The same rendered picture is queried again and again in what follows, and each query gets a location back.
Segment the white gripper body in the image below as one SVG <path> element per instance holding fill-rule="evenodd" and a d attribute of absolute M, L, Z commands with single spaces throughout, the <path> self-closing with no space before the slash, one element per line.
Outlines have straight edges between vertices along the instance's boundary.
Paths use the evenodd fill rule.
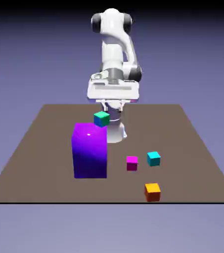
<path fill-rule="evenodd" d="M 118 84 L 109 84 L 108 79 L 90 79 L 87 97 L 91 100 L 138 100 L 139 83 L 119 80 Z"/>

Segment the small green cube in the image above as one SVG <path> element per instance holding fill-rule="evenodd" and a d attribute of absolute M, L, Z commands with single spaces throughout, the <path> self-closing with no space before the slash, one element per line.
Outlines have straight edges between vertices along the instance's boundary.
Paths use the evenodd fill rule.
<path fill-rule="evenodd" d="M 99 111 L 97 113 L 94 113 L 93 122 L 95 125 L 99 127 L 107 126 L 110 123 L 110 114 L 104 111 Z"/>

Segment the small magenta cube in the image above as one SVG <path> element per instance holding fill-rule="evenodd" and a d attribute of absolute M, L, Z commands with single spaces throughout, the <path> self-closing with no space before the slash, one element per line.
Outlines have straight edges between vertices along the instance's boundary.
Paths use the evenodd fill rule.
<path fill-rule="evenodd" d="M 138 157 L 137 156 L 127 156 L 127 171 L 137 171 Z"/>

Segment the small cyan cube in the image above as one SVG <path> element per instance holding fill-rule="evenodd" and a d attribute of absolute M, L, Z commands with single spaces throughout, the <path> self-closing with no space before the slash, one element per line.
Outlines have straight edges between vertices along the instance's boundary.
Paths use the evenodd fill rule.
<path fill-rule="evenodd" d="M 147 153 L 147 162 L 149 166 L 159 166 L 161 161 L 161 156 L 157 151 L 152 151 Z"/>

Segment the small orange cube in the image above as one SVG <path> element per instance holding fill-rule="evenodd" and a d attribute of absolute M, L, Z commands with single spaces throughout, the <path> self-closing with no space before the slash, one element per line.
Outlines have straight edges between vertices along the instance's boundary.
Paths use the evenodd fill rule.
<path fill-rule="evenodd" d="M 158 183 L 146 183 L 145 184 L 145 196 L 148 202 L 160 201 L 161 189 Z"/>

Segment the large purple box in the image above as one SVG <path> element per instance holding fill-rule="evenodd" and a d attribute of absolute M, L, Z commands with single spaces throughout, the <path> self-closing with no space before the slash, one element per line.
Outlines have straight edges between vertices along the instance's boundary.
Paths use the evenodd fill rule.
<path fill-rule="evenodd" d="M 107 127 L 75 123 L 71 137 L 74 177 L 107 177 Z"/>

